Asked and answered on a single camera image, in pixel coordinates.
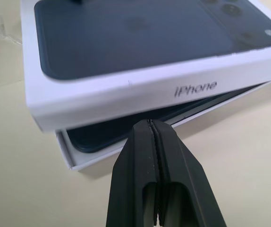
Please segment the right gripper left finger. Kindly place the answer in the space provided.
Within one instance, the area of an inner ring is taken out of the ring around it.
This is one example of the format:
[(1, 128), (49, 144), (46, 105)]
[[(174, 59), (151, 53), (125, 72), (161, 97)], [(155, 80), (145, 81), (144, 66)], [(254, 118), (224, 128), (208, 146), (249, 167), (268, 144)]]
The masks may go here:
[(154, 227), (160, 173), (149, 120), (136, 123), (112, 170), (106, 227)]

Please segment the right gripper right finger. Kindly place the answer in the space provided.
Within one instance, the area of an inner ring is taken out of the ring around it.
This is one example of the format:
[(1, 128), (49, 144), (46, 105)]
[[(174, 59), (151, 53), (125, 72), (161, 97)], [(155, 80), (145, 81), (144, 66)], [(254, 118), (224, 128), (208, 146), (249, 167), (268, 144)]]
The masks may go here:
[(161, 177), (161, 227), (215, 227), (215, 196), (199, 161), (174, 129), (151, 121)]

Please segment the white phone box base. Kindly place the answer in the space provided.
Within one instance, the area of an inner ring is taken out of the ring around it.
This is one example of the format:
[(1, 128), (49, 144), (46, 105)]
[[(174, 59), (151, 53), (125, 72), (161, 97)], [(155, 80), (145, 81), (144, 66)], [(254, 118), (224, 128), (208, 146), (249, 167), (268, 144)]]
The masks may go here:
[[(256, 90), (261, 89), (262, 87), (265, 87), (269, 85), (269, 82), (266, 83), (262, 83), (259, 85), (255, 85), (255, 86), (251, 86), (251, 87), (246, 87), (248, 90), (240, 95), (237, 95), (235, 97), (232, 97), (226, 101), (220, 102), (212, 107), (209, 107), (208, 109), (205, 109), (199, 113), (196, 113), (192, 116), (189, 116), (187, 118), (182, 119), (181, 121), (175, 123), (175, 124), (171, 124), (172, 127), (178, 127), (194, 118), (197, 118), (203, 114), (206, 114), (212, 110), (215, 110), (219, 107), (222, 107), (232, 101), (235, 101), (241, 97), (244, 97), (245, 95), (248, 95)], [(83, 153), (79, 150), (77, 150), (76, 148), (73, 147), (72, 143), (69, 140), (68, 137), (68, 130), (61, 130), (59, 132), (56, 133), (56, 139), (58, 141), (62, 156), (64, 158), (64, 161), (66, 163), (66, 165), (68, 166), (68, 168), (70, 170), (76, 170), (76, 171), (80, 171), (82, 169), (85, 169), (86, 167), (92, 166), (102, 160), (105, 160), (117, 153), (119, 153), (125, 142), (126, 142), (126, 138), (124, 138), (123, 140), (114, 143), (106, 148), (103, 148), (97, 152), (94, 153)]]

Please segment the dark blue smartphone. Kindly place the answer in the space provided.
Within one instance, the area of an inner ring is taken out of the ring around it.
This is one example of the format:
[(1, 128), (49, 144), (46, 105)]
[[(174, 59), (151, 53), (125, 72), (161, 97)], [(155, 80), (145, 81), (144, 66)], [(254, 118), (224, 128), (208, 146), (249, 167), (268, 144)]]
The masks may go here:
[(71, 129), (67, 131), (68, 137), (77, 150), (83, 153), (94, 153), (126, 138), (133, 126), (141, 120), (159, 120), (168, 124), (175, 124), (247, 90), (247, 88), (244, 88), (176, 106)]

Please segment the white phone box lid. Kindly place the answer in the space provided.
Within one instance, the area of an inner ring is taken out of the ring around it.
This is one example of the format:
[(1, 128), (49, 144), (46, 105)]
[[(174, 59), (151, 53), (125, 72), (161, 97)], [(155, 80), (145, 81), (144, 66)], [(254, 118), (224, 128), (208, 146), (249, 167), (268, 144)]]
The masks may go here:
[(271, 81), (259, 0), (20, 0), (26, 104), (74, 129)]

